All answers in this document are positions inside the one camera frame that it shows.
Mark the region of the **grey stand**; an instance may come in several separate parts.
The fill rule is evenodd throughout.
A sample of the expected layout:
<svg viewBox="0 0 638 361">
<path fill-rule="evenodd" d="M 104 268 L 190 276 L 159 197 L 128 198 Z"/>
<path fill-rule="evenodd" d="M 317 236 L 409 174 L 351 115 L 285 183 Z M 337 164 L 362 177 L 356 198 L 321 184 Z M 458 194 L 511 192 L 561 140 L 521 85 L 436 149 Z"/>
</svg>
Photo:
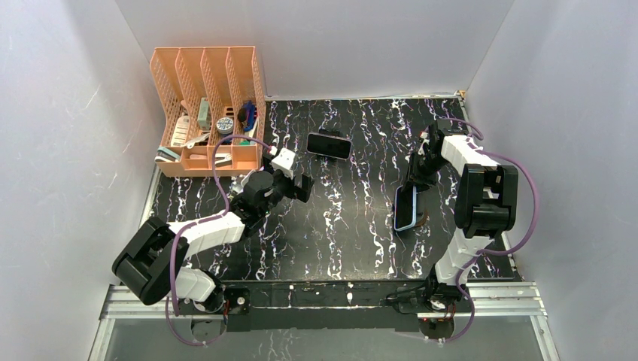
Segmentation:
<svg viewBox="0 0 638 361">
<path fill-rule="evenodd" d="M 428 222 L 428 219 L 429 219 L 429 214 L 427 211 L 417 213 L 417 219 L 415 221 L 414 228 L 416 229 L 421 228 Z"/>
</svg>

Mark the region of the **phone with pink case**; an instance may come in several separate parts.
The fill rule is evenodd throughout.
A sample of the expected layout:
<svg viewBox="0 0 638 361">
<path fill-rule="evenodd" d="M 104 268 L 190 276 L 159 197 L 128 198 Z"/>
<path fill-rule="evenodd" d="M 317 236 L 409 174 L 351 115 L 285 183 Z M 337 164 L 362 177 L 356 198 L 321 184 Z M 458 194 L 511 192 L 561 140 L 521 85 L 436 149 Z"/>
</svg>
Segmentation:
<svg viewBox="0 0 638 361">
<path fill-rule="evenodd" d="M 348 159 L 352 151 L 352 142 L 347 138 L 312 132 L 308 134 L 306 150 L 319 156 Z"/>
</svg>

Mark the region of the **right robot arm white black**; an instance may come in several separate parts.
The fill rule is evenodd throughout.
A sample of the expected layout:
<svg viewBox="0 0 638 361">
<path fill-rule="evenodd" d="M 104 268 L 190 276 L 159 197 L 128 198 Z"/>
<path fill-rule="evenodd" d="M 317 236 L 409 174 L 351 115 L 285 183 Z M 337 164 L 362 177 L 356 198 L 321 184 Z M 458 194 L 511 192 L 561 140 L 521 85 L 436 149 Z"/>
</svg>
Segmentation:
<svg viewBox="0 0 638 361">
<path fill-rule="evenodd" d="M 393 228 L 412 229 L 418 221 L 418 197 L 432 188 L 439 170 L 450 165 L 459 176 L 454 204 L 455 229 L 447 250 L 416 287 L 398 289 L 384 300 L 398 311 L 448 310 L 467 296 L 469 268 L 487 246 L 515 224 L 518 170 L 481 152 L 471 133 L 432 123 L 409 156 L 406 179 L 396 189 Z"/>
</svg>

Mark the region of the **phone with blue case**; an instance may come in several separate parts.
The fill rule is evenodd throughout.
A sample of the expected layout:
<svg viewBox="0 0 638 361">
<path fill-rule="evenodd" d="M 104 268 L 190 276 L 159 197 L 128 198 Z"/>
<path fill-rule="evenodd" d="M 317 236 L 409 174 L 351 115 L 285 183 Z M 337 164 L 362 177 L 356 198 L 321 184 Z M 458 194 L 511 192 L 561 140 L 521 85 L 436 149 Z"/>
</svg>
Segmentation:
<svg viewBox="0 0 638 361">
<path fill-rule="evenodd" d="M 395 192 L 393 228 L 402 232 L 415 226 L 417 220 L 417 190 L 414 186 L 401 186 Z"/>
</svg>

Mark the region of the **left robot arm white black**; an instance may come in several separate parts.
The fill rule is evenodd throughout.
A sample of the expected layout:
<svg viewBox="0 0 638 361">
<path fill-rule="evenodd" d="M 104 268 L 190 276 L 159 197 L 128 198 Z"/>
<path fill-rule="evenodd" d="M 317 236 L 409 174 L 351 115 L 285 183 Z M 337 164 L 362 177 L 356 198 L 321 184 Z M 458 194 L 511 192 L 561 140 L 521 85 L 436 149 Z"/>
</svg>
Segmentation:
<svg viewBox="0 0 638 361">
<path fill-rule="evenodd" d="M 205 250 L 250 238 L 284 198 L 307 202 L 314 181 L 307 174 L 252 171 L 232 185 L 229 207 L 196 220 L 167 223 L 148 218 L 114 260 L 111 270 L 144 305 L 162 299 L 195 302 L 207 313 L 231 305 L 212 273 L 186 267 L 185 259 Z"/>
</svg>

